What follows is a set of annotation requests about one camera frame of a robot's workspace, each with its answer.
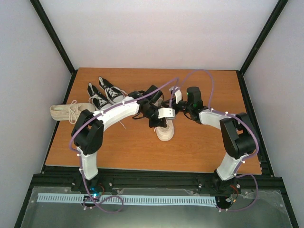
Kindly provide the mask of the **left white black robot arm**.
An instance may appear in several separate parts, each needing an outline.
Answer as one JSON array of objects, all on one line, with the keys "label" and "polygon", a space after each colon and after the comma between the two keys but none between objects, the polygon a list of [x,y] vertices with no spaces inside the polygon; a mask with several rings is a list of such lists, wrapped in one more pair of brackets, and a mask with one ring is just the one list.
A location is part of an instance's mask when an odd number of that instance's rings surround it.
[{"label": "left white black robot arm", "polygon": [[134,91],[122,101],[105,110],[90,112],[84,110],[72,130],[69,146],[74,144],[77,155],[80,157],[79,171],[84,177],[82,185],[88,191],[98,188],[99,179],[97,168],[97,152],[103,144],[104,132],[113,124],[126,117],[142,113],[149,119],[149,127],[166,127],[167,120],[175,115],[172,108],[155,106],[154,97],[159,88],[149,93]]}]

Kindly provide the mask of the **beige lace platform sneaker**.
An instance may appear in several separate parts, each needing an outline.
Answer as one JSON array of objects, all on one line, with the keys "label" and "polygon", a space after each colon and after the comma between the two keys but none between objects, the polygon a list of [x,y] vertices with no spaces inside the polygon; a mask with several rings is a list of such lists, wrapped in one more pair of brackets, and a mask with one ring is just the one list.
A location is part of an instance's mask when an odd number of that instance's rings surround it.
[{"label": "beige lace platform sneaker", "polygon": [[174,125],[172,120],[167,120],[167,127],[156,127],[154,128],[154,132],[159,140],[166,142],[173,138],[174,136]]}]

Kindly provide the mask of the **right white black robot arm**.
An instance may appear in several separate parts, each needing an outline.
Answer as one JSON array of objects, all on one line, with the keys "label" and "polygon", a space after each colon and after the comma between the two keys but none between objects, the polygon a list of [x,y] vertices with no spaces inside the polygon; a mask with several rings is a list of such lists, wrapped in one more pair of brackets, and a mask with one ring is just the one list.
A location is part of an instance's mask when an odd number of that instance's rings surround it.
[{"label": "right white black robot arm", "polygon": [[187,89],[187,100],[183,100],[179,87],[170,88],[173,101],[170,105],[175,113],[182,112],[188,119],[221,130],[226,154],[211,179],[215,191],[224,191],[233,183],[237,172],[250,156],[259,151],[256,131],[246,113],[222,113],[203,104],[200,89]]}]

